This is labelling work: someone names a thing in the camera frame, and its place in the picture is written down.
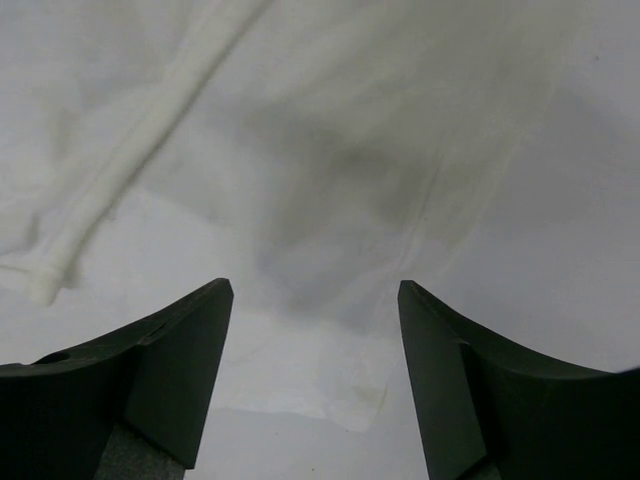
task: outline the black plastic part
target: black plastic part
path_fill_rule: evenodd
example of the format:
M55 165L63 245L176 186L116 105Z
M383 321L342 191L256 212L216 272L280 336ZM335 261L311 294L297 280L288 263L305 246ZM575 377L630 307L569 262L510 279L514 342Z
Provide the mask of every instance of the black plastic part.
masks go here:
M400 321L431 480L623 480L640 471L640 370L612 374L512 342L402 282Z
M116 423L193 468L233 292L216 280L33 365L0 366L0 478L93 478Z

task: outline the white fabric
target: white fabric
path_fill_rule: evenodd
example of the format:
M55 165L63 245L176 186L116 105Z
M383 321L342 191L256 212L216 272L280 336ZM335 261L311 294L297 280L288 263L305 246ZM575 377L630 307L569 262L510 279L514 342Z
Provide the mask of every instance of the white fabric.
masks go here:
M5 293L6 322L97 315L72 343L225 276L214 405L365 429L399 280L466 237L583 4L514 3L3 5L0 282L48 303L75 271L47 310Z

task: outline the white cloth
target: white cloth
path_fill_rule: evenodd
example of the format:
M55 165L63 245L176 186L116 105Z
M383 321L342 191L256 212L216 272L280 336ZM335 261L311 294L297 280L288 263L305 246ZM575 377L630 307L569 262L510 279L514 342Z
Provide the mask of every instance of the white cloth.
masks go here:
M582 4L3 5L0 283L50 303L75 279L46 310L4 293L7 338L94 317L69 344L228 277L214 406L366 429L398 282L433 279L468 234Z

